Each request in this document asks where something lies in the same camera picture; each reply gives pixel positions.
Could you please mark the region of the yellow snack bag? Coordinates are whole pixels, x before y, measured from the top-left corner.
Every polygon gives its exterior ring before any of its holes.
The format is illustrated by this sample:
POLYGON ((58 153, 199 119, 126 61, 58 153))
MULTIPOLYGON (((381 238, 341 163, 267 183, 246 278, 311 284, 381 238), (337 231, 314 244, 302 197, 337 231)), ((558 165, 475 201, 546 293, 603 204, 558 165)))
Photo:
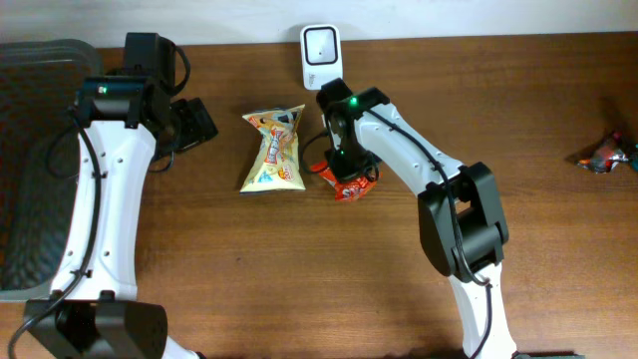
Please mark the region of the yellow snack bag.
POLYGON ((298 125, 304 105, 245 114, 242 118, 262 136, 259 152, 241 193, 306 189, 300 174, 298 125))

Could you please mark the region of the black red snack packet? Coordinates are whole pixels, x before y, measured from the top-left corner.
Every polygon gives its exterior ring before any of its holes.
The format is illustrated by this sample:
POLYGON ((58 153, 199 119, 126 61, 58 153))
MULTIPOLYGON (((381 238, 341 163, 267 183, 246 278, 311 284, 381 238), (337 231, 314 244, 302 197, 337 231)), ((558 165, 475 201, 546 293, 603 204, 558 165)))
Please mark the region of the black red snack packet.
POLYGON ((593 173, 607 174, 617 165, 630 162, 630 156, 624 148, 623 134, 619 131, 612 131, 597 143, 583 150, 574 162, 577 166, 593 173))

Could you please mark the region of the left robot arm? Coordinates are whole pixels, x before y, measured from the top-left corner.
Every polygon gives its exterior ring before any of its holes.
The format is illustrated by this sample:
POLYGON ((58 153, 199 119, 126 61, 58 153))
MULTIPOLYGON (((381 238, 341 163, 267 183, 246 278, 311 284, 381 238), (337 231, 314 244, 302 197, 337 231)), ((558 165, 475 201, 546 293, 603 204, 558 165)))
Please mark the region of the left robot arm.
POLYGON ((124 64, 87 78, 71 109, 80 163, 70 232, 47 297, 30 299, 21 332, 57 358, 188 358, 165 309, 138 301, 135 249, 151 164, 215 137, 200 99, 184 100, 184 50, 130 33, 124 64))

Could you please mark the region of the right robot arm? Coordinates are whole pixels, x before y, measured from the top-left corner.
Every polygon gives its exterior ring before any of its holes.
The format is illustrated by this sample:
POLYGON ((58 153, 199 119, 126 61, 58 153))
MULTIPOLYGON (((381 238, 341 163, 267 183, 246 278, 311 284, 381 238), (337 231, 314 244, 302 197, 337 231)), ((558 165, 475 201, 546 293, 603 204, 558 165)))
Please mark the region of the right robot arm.
POLYGON ((469 358, 512 358, 501 294, 509 231, 491 170, 437 149, 377 88, 353 93, 342 79, 316 96, 330 138, 325 154, 339 183, 374 179, 387 165, 415 195, 421 247, 453 289, 469 358))

